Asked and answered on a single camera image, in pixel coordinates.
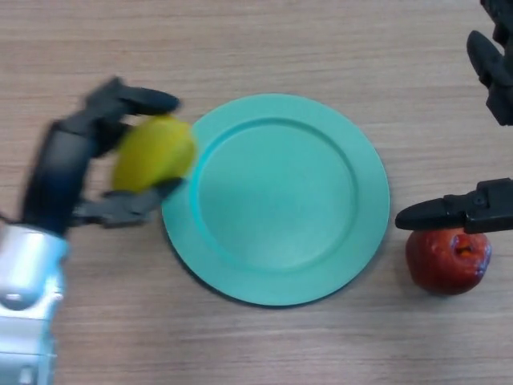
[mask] robotic hand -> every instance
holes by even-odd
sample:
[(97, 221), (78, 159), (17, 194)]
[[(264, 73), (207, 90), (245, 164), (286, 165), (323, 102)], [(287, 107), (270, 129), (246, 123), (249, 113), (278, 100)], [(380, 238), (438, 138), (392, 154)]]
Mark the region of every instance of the robotic hand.
[(0, 385), (51, 385), (56, 359), (50, 331), (66, 288), (61, 263), (70, 227), (139, 225), (182, 179), (143, 192), (112, 191), (82, 199), (94, 158), (115, 149), (131, 126), (127, 115), (158, 116), (179, 106), (174, 96), (129, 87), (113, 78), (85, 99), (82, 110), (52, 123), (34, 162), (19, 221), (0, 241)]
[[(494, 44), (477, 31), (467, 40), (467, 52), (479, 81), (488, 89), (487, 106), (502, 126), (513, 125), (513, 1), (481, 0), (495, 23)], [(395, 225), (404, 230), (463, 228), (466, 233), (513, 229), (513, 180), (487, 180), (464, 195), (447, 195), (403, 209)]]

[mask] red apple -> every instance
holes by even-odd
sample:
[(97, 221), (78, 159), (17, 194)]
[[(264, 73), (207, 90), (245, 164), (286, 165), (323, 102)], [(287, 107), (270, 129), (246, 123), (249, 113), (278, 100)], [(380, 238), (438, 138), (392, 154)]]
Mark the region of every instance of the red apple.
[(476, 287), (491, 257), (484, 234), (462, 229), (412, 232), (406, 243), (406, 262), (417, 286), (438, 295), (463, 294)]

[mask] teal plate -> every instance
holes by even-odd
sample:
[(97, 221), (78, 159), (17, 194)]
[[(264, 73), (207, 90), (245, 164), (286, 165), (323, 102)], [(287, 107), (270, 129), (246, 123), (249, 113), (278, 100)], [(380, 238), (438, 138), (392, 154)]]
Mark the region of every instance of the teal plate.
[(300, 305), (339, 290), (375, 255), (390, 215), (386, 172), (339, 112), (253, 95), (192, 129), (200, 155), (163, 217), (178, 256), (207, 286), (256, 305)]

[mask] table surface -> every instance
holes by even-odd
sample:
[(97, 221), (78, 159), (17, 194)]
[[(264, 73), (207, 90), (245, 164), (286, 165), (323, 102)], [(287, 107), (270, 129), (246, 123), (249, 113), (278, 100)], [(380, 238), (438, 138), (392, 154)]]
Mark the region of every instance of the table surface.
[[(513, 132), (485, 106), (466, 40), (493, 23), (467, 0), (4, 0), (0, 201), (14, 215), (47, 122), (111, 75), (184, 100), (194, 122), (279, 91), (320, 100), (374, 142), (392, 217), (414, 202), (510, 176)], [(95, 163), (91, 194), (112, 158)], [(55, 323), (57, 385), (504, 385), (513, 377), (511, 233), (489, 270), (442, 300), (413, 286), (393, 226), (369, 268), (311, 306), (231, 303), (179, 266), (158, 221), (76, 230)]]

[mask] yellow lemon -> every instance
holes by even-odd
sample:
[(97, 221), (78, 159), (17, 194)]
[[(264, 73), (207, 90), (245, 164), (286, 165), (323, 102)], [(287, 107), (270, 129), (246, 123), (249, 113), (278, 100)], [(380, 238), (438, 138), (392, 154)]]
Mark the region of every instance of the yellow lemon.
[(134, 193), (173, 177), (184, 177), (196, 158), (190, 125), (176, 118), (153, 116), (135, 126), (119, 146), (112, 188)]

